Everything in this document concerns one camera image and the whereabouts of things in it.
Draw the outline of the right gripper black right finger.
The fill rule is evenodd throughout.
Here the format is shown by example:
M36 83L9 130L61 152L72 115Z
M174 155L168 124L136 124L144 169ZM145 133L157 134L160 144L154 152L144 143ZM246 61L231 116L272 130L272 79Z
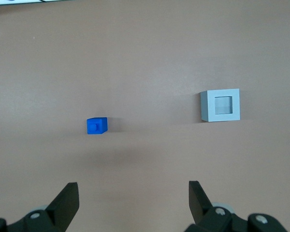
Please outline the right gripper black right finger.
M189 181L189 208L194 224L187 232L285 232L285 227L274 217L254 213L246 220L224 206L213 206L200 182Z

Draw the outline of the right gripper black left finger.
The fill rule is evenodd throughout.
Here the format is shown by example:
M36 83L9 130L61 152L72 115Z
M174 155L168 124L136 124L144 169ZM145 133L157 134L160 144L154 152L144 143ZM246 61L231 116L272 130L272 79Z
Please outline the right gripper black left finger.
M71 182L45 209L33 210L10 225L0 218L0 232L65 232L78 209L78 184Z

